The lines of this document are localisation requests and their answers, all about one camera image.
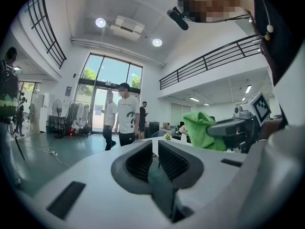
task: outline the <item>microphone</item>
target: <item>microphone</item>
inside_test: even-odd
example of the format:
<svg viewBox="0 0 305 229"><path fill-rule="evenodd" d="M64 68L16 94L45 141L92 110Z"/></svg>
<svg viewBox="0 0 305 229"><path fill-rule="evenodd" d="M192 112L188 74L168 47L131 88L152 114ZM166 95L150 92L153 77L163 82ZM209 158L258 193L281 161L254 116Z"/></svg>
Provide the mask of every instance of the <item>microphone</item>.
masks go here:
<svg viewBox="0 0 305 229"><path fill-rule="evenodd" d="M242 111L249 111L252 115L255 115L257 122L259 123L260 127L266 122L269 115L271 114L271 110L267 104L267 101L264 95L259 92L251 97L249 97L246 101L244 101L240 105Z"/></svg>
<svg viewBox="0 0 305 229"><path fill-rule="evenodd" d="M189 29L189 25L184 21L182 14L179 14L176 10L168 10L167 15L175 21L182 30Z"/></svg>

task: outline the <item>ceiling light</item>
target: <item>ceiling light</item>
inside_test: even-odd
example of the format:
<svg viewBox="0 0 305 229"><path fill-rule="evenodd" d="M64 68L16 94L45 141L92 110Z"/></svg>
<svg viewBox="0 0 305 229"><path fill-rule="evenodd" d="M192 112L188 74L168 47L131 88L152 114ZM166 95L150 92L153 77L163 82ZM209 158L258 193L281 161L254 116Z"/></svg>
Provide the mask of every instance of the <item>ceiling light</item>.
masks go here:
<svg viewBox="0 0 305 229"><path fill-rule="evenodd" d="M97 27L103 28L106 25L106 21L103 18L97 18L95 24Z"/></svg>
<svg viewBox="0 0 305 229"><path fill-rule="evenodd" d="M155 46L155 47L160 47L162 45L162 40L159 39L159 38L156 38L153 40L152 44Z"/></svg>
<svg viewBox="0 0 305 229"><path fill-rule="evenodd" d="M196 101L196 102L200 102L198 99L190 97L191 100Z"/></svg>
<svg viewBox="0 0 305 229"><path fill-rule="evenodd" d="M247 86L247 90L245 92L246 94L250 92L251 87L252 87L251 85Z"/></svg>

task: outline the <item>electric fan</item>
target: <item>electric fan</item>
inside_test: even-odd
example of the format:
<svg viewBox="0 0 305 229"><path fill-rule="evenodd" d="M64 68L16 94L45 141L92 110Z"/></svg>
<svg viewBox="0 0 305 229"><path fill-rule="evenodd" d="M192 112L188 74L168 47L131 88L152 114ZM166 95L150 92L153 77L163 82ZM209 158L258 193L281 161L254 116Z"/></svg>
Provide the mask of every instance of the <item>electric fan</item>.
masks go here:
<svg viewBox="0 0 305 229"><path fill-rule="evenodd" d="M59 117L61 116L61 101L59 99L56 99L55 102L53 103L53 108L52 108L52 113L53 116L57 116L57 129L58 129L58 134L54 136L54 138L59 139L63 138L62 131L59 129Z"/></svg>

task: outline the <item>green towel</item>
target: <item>green towel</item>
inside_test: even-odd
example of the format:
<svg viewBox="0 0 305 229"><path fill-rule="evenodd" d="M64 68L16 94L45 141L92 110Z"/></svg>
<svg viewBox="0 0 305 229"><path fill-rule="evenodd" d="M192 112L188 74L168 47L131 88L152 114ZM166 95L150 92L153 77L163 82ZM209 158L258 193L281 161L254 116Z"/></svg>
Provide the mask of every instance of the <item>green towel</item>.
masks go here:
<svg viewBox="0 0 305 229"><path fill-rule="evenodd" d="M194 147L206 148L211 150L225 151L222 138L213 137L207 134L206 129L215 125L216 122L202 112L185 113L183 121Z"/></svg>

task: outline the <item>floor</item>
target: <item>floor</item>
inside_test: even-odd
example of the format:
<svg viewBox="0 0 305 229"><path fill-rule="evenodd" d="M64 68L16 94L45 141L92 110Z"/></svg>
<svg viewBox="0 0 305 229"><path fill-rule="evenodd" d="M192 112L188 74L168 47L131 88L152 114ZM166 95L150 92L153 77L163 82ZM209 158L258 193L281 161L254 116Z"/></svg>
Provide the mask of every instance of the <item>floor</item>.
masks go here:
<svg viewBox="0 0 305 229"><path fill-rule="evenodd" d="M117 143L113 149L118 148L120 146L119 136L113 135L112 139ZM52 151L58 153L57 158L69 166L76 164L85 157L103 152L106 147L102 135L91 135L89 138L74 135L65 136L63 139L55 139L54 134L43 133L19 139L19 143L25 161L22 159L15 141L11 142L13 155L22 179L24 192L31 197L44 184L64 172L68 167L59 163L52 154L28 147L47 152L47 146L50 146Z"/></svg>

